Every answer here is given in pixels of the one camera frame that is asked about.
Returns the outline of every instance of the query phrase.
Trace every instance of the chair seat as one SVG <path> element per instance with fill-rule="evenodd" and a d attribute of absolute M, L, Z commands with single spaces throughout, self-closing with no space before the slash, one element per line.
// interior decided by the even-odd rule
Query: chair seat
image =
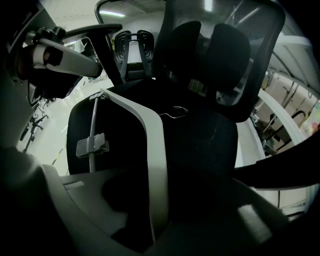
<path fill-rule="evenodd" d="M 233 170 L 237 156 L 237 126 L 213 111 L 192 92 L 167 94 L 165 85 L 144 79 L 117 85 L 110 89 L 129 100 L 166 113 L 173 106 L 189 110 L 188 115 L 170 118 L 161 115 L 168 166 L 227 175 Z M 70 174 L 89 172 L 89 159 L 77 158 L 79 140 L 90 134 L 94 102 L 86 98 L 70 113 L 67 132 L 67 160 Z M 104 133 L 110 152 L 95 156 L 97 170 L 122 168 L 147 161 L 144 128 L 129 111 L 110 100 L 100 100 L 97 107 L 95 133 Z"/>

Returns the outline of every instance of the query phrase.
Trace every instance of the headrest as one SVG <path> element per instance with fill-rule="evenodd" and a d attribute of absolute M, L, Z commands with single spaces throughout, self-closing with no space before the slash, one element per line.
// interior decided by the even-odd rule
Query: headrest
<path fill-rule="evenodd" d="M 248 38 L 227 24 L 214 27 L 211 41 L 200 70 L 200 81 L 210 88 L 232 90 L 243 77 L 250 59 Z"/>
<path fill-rule="evenodd" d="M 205 40 L 206 46 L 197 45 L 202 38 L 200 29 L 199 21 L 176 27 L 165 43 L 164 64 L 176 76 L 188 74 L 208 88 L 221 92 L 232 90 L 249 63 L 248 38 L 236 28 L 221 23 L 214 27 L 211 39 Z"/>
<path fill-rule="evenodd" d="M 197 45 L 201 23 L 190 21 L 176 27 L 165 42 L 164 64 L 175 75 L 192 71 L 193 56 Z"/>

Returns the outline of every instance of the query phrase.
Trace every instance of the mesh backrest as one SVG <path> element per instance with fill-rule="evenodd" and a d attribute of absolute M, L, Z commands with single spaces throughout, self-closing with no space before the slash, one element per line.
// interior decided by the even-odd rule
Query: mesh backrest
<path fill-rule="evenodd" d="M 167 0 L 152 71 L 160 80 L 183 74 L 200 81 L 219 112 L 245 121 L 284 21 L 271 1 Z"/>

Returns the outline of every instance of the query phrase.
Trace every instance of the white plastic frame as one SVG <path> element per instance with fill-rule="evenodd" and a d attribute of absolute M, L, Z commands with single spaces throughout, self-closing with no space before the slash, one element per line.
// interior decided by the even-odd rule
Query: white plastic frame
<path fill-rule="evenodd" d="M 105 97 L 133 113 L 142 123 L 146 134 L 149 183 L 149 212 L 153 240 L 157 239 L 168 224 L 169 195 L 167 157 L 163 123 L 153 110 L 101 89 Z"/>

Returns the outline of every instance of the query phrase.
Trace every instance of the floor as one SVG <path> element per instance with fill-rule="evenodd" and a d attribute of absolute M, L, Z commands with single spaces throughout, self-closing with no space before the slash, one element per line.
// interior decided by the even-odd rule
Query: floor
<path fill-rule="evenodd" d="M 105 75 L 89 82 L 87 77 L 84 77 L 74 88 L 69 96 L 64 99 L 57 99 L 56 102 L 43 107 L 43 111 L 49 116 L 49 119 L 44 119 L 40 125 L 43 130 L 35 131 L 35 140 L 30 144 L 27 153 L 34 155 L 41 164 L 53 165 L 60 176 L 69 174 L 66 137 L 68 129 L 69 115 L 78 102 L 86 97 L 99 92 L 100 88 L 110 88 L 113 84 Z M 37 110 L 36 113 L 41 117 L 42 113 Z M 253 124 L 248 119 L 245 122 L 237 124 L 238 129 L 238 146 L 237 158 L 235 167 L 252 165 L 256 161 L 263 159 L 264 152 L 259 143 L 258 135 L 256 134 Z M 25 136 L 23 141 L 18 144 L 18 149 L 23 150 L 26 147 L 29 134 Z M 278 204 L 277 191 L 257 191 L 261 196 L 266 198 L 275 206 Z M 303 200 L 304 195 L 301 192 L 282 192 L 280 204 L 282 206 L 290 205 Z"/>
<path fill-rule="evenodd" d="M 100 88 L 110 88 L 113 84 L 110 79 L 105 76 L 97 78 L 96 81 L 88 81 L 84 77 L 79 81 L 69 96 L 64 99 L 56 99 L 43 108 L 49 119 L 45 118 L 40 126 L 43 130 L 35 131 L 35 139 L 31 142 L 27 153 L 34 155 L 41 164 L 52 165 L 56 168 L 60 176 L 68 174 L 68 162 L 66 151 L 66 137 L 68 130 L 69 115 L 78 102 L 88 96 L 99 92 Z M 23 150 L 26 147 L 30 134 L 27 134 L 22 142 L 18 144 L 18 149 Z"/>

